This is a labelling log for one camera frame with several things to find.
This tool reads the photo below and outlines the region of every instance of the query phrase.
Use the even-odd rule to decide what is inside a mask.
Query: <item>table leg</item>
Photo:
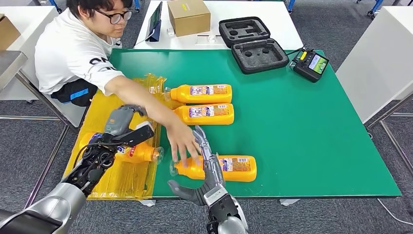
[[[407,158],[406,154],[404,153],[403,149],[401,148],[401,146],[397,142],[396,138],[393,136],[393,133],[390,131],[389,127],[387,126],[387,124],[384,121],[381,120],[380,124],[384,128],[384,131],[386,132],[386,134],[389,136],[389,138],[392,141],[393,145],[396,147],[397,152],[399,153],[399,155],[403,159],[404,163],[406,164],[407,169],[409,170],[410,174],[413,175],[413,165],[410,162],[410,160]]]
[[[299,199],[280,199],[280,203],[283,206],[289,206],[296,203]]]
[[[392,6],[397,6],[397,5],[399,5],[399,2],[400,2],[400,0],[394,0]]]
[[[57,117],[46,116],[0,116],[0,119],[60,121]]]
[[[56,145],[53,148],[52,153],[50,154],[49,159],[47,160],[46,166],[44,167],[43,171],[41,172],[40,177],[39,177],[39,179],[37,180],[37,182],[35,184],[35,187],[33,188],[32,192],[30,193],[29,199],[27,200],[26,205],[24,206],[25,209],[33,204],[33,201],[35,200],[36,196],[38,195],[40,187],[43,184],[43,181],[46,178],[46,175],[49,172],[53,161],[55,160],[56,154],[59,151],[60,145],[62,144],[63,139],[66,136],[68,129],[69,129],[69,125],[65,125],[63,127],[63,131],[60,134],[59,139],[57,140]]]
[[[156,200],[139,200],[139,202],[144,206],[151,207],[155,205]]]
[[[39,100],[46,104],[57,117],[68,125],[73,131],[77,132],[77,128],[70,123],[66,117],[52,104],[49,99],[47,99],[37,87],[27,78],[27,76],[20,70],[16,74],[16,78],[27,88],[29,89]]]
[[[392,108],[390,108],[388,111],[386,111],[384,114],[382,114],[378,119],[373,121],[369,126],[367,126],[367,130],[370,130],[372,127],[374,127],[379,121],[385,120],[388,116],[392,115],[394,112],[396,112],[404,103],[410,101],[413,98],[413,92],[411,92],[409,95],[404,97],[402,100],[400,100],[396,105],[394,105]]]
[[[393,113],[391,117],[413,117],[413,113]]]
[[[41,6],[40,2],[38,0],[32,0],[32,2],[36,5],[36,6]]]

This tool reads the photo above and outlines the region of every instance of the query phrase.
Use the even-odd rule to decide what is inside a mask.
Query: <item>black foam case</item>
[[[244,74],[285,67],[290,62],[258,17],[222,20],[219,32]]]

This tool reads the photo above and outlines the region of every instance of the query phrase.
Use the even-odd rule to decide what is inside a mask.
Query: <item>black pants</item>
[[[61,89],[52,93],[51,97],[62,103],[71,102],[76,106],[89,106],[97,87],[84,79],[67,83]]]

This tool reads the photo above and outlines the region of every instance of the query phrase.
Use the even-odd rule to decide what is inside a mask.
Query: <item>plastic bottle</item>
[[[234,107],[229,103],[180,106],[173,111],[187,125],[224,125],[234,122]]]
[[[170,174],[184,175],[191,179],[204,179],[203,158],[200,156],[201,164],[197,165],[192,158],[187,158],[188,167],[184,167],[182,161],[170,164]],[[251,182],[257,177],[257,164],[252,156],[243,155],[219,155],[219,163],[226,181]]]
[[[93,138],[100,137],[101,133],[87,133],[80,140],[79,148],[88,144]],[[156,162],[159,164],[164,158],[164,148],[162,147],[151,147],[146,142],[142,142],[134,147],[124,147],[118,146],[117,153],[115,154],[116,160],[130,163],[140,163],[140,162]]]
[[[173,89],[165,89],[165,99],[176,100],[181,103],[230,103],[232,88],[229,84],[212,85],[181,85]]]

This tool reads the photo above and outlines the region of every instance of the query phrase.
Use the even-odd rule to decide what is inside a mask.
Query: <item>blue chair leg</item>
[[[367,15],[374,18],[374,13],[377,11],[377,9],[382,3],[383,3],[383,0],[375,0],[375,5],[370,11],[367,12]]]
[[[296,2],[296,0],[290,0],[290,3],[288,4],[288,8],[287,8],[288,13],[291,14],[293,12],[293,6],[294,6],[295,2]]]
[[[56,8],[56,10],[57,10],[57,12],[59,12],[59,14],[62,13],[62,9],[60,9],[60,8],[57,6],[55,0],[49,0],[49,2],[50,2],[50,4],[51,4],[52,6],[54,6],[54,7]]]
[[[377,11],[378,7],[383,3],[383,0],[375,0],[375,5],[372,8],[373,13]]]
[[[140,11],[140,5],[139,5],[139,0],[135,0],[135,10],[137,11],[137,12],[139,12]]]

